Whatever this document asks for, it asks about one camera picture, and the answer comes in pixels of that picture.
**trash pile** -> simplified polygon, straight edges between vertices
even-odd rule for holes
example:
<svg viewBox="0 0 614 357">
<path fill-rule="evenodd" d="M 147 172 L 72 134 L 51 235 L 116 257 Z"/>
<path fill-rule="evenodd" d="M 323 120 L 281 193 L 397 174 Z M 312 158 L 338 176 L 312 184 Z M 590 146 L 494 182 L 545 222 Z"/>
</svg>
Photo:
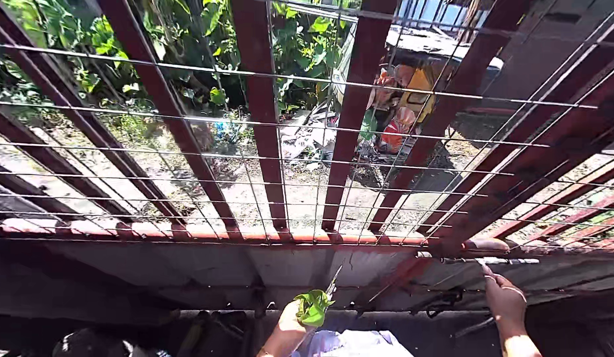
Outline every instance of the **trash pile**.
<svg viewBox="0 0 614 357">
<path fill-rule="evenodd" d="M 293 118 L 283 122 L 280 131 L 283 159 L 296 165 L 301 159 L 331 160 L 334 155 L 335 130 L 339 115 L 327 108 L 326 103 L 317 105 L 313 110 L 298 110 Z M 319 163 L 310 163 L 309 171 L 317 169 Z"/>
<path fill-rule="evenodd" d="M 382 69 L 375 84 L 404 88 L 428 87 L 432 79 L 424 69 L 415 69 L 407 65 L 398 65 Z M 403 161 L 410 152 L 414 140 L 405 140 L 406 136 L 420 122 L 419 113 L 427 95 L 415 97 L 416 93 L 395 93 L 388 89 L 373 89 L 366 104 L 366 112 L 358 135 L 356 158 L 364 163 L 392 164 L 395 159 Z M 283 122 L 288 125 L 280 129 L 283 143 L 283 159 L 295 165 L 296 158 L 325 159 L 333 156 L 335 130 L 326 130 L 337 126 L 339 113 L 334 108 L 321 103 L 313 110 L 298 110 L 295 115 Z M 310 171 L 318 163 L 308 166 Z"/>
</svg>

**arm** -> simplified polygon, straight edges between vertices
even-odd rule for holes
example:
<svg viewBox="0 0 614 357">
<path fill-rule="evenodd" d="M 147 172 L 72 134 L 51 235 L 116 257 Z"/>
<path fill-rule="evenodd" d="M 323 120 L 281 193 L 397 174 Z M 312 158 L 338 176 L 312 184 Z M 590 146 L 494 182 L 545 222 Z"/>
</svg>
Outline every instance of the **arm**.
<svg viewBox="0 0 614 357">
<path fill-rule="evenodd" d="M 499 329 L 504 357 L 541 357 L 541 353 L 527 336 L 523 292 L 509 280 L 483 266 L 485 296 Z"/>
<path fill-rule="evenodd" d="M 296 313 L 299 304 L 300 301 L 295 300 L 285 306 L 278 324 L 256 357 L 287 357 L 303 343 L 303 339 L 313 328 L 298 322 Z"/>
</svg>

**dirt ground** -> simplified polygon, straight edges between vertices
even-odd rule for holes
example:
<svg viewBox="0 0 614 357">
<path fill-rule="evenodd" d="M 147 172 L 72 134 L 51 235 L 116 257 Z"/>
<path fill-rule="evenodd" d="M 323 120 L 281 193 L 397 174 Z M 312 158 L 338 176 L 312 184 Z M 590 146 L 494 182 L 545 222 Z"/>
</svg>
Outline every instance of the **dirt ground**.
<svg viewBox="0 0 614 357">
<path fill-rule="evenodd" d="M 441 194 L 435 192 L 452 189 L 465 176 L 458 170 L 471 170 L 490 150 L 490 146 L 480 142 L 470 142 L 467 139 L 489 139 L 499 128 L 504 118 L 458 118 L 453 122 L 446 136 L 453 139 L 439 147 L 430 161 L 432 169 L 424 170 L 416 178 L 411 187 L 414 192 L 404 195 L 396 209 L 392 211 L 385 225 L 386 231 L 393 235 L 413 234 L 416 225 L 423 222 L 428 215 L 428 209 L 436 207 L 442 200 Z M 83 134 L 73 128 L 70 123 L 56 125 L 53 128 L 42 130 L 33 128 L 37 135 L 47 142 L 55 145 L 75 145 L 92 147 L 92 144 Z M 162 152 L 175 152 L 178 148 L 172 145 L 172 138 L 165 128 L 162 128 L 149 145 L 145 141 L 133 140 L 132 135 L 116 133 L 116 136 L 128 149 L 160 150 Z M 57 149 L 65 158 L 73 163 L 84 175 L 108 177 L 94 179 L 104 191 L 112 197 L 126 201 L 122 205 L 133 214 L 142 215 L 142 220 L 163 222 L 152 204 L 123 178 L 121 173 L 98 150 L 72 149 L 73 155 L 67 150 Z M 258 159 L 247 159 L 256 156 L 256 147 L 253 139 L 245 139 L 229 148 L 216 149 L 211 154 L 227 154 L 231 157 L 212 157 L 208 162 L 219 181 L 226 201 L 230 204 L 242 231 L 261 229 L 273 231 L 271 215 L 265 194 L 263 177 Z M 210 224 L 214 229 L 223 230 L 224 226 L 214 207 L 204 191 L 195 182 L 185 159 L 180 154 L 156 154 L 151 152 L 130 152 L 140 166 L 154 179 L 155 184 L 177 207 L 180 213 L 187 217 L 190 223 Z M 565 175 L 565 180 L 578 180 L 582 176 L 604 165 L 613 159 L 611 156 L 597 155 Z M 285 176 L 285 195 L 287 198 L 287 213 L 291 229 L 319 228 L 319 221 L 323 213 L 323 204 L 327 193 L 329 167 L 326 163 L 318 161 L 283 161 L 283 174 Z M 14 146 L 0 145 L 0 164 L 13 172 L 29 173 L 23 176 L 26 180 L 43 189 L 51 196 L 59 197 L 66 205 L 78 212 L 89 214 L 89 218 L 102 220 L 105 213 L 62 180 L 53 177 L 40 165 L 22 154 Z M 360 232 L 368 226 L 367 220 L 376 212 L 382 199 L 389 168 L 375 168 L 365 165 L 354 165 L 347 178 L 344 190 L 343 205 L 339 209 L 337 229 L 340 232 Z M 541 202 L 555 194 L 557 190 L 565 187 L 564 183 L 552 183 L 545 190 L 535 195 L 530 201 Z M 614 189 L 602 189 L 597 194 L 593 192 L 578 201 L 595 201 L 602 196 L 613 193 Z M 505 215 L 504 218 L 516 218 L 533 208 L 534 204 L 522 204 L 517 209 Z M 574 209 L 560 210 L 543 220 L 559 220 L 575 213 Z M 502 225 L 506 220 L 499 220 L 482 233 Z M 525 239 L 531 233 L 547 226 L 544 223 L 530 225 L 517 232 L 513 238 Z"/>
</svg>

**green plant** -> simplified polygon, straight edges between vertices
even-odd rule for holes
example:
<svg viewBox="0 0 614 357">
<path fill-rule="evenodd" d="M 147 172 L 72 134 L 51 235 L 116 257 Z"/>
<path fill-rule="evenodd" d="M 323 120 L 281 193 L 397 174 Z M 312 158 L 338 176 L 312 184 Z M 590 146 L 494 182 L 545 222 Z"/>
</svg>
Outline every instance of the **green plant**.
<svg viewBox="0 0 614 357">
<path fill-rule="evenodd" d="M 130 0 L 159 60 L 198 67 L 239 69 L 240 55 L 229 0 Z M 81 0 L 3 0 L 35 45 L 127 59 L 105 16 Z M 344 21 L 299 13 L 286 4 L 272 3 L 272 51 L 279 74 L 326 78 L 339 61 L 348 32 Z M 354 7 L 358 0 L 343 0 Z M 129 100 L 146 99 L 147 93 L 134 66 L 127 61 L 91 60 L 55 56 L 61 70 L 73 76 L 80 95 L 99 105 L 128 106 Z M 1 98 L 38 100 L 38 88 L 18 77 L 19 70 L 0 52 Z M 197 111 L 222 111 L 244 106 L 245 88 L 240 76 L 222 76 L 187 69 L 163 70 L 184 103 Z M 327 86 L 311 81 L 279 79 L 278 107 L 291 112 L 325 98 Z"/>
<path fill-rule="evenodd" d="M 327 78 L 339 64 L 347 23 L 296 12 L 288 5 L 272 3 L 272 47 L 276 72 Z M 277 79 L 278 108 L 291 111 L 312 107 L 326 96 L 327 86 L 312 81 Z"/>
</svg>

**welding rod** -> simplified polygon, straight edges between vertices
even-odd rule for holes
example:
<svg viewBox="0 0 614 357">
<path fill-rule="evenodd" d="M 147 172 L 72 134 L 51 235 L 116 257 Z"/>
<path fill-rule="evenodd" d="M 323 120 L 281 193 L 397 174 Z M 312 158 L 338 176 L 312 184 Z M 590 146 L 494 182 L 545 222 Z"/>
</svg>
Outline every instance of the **welding rod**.
<svg viewBox="0 0 614 357">
<path fill-rule="evenodd" d="M 541 261 L 538 259 L 505 259 L 497 257 L 483 257 L 483 258 L 441 258 L 443 264 L 457 264 L 457 263 L 478 263 L 478 264 L 538 264 Z"/>
</svg>

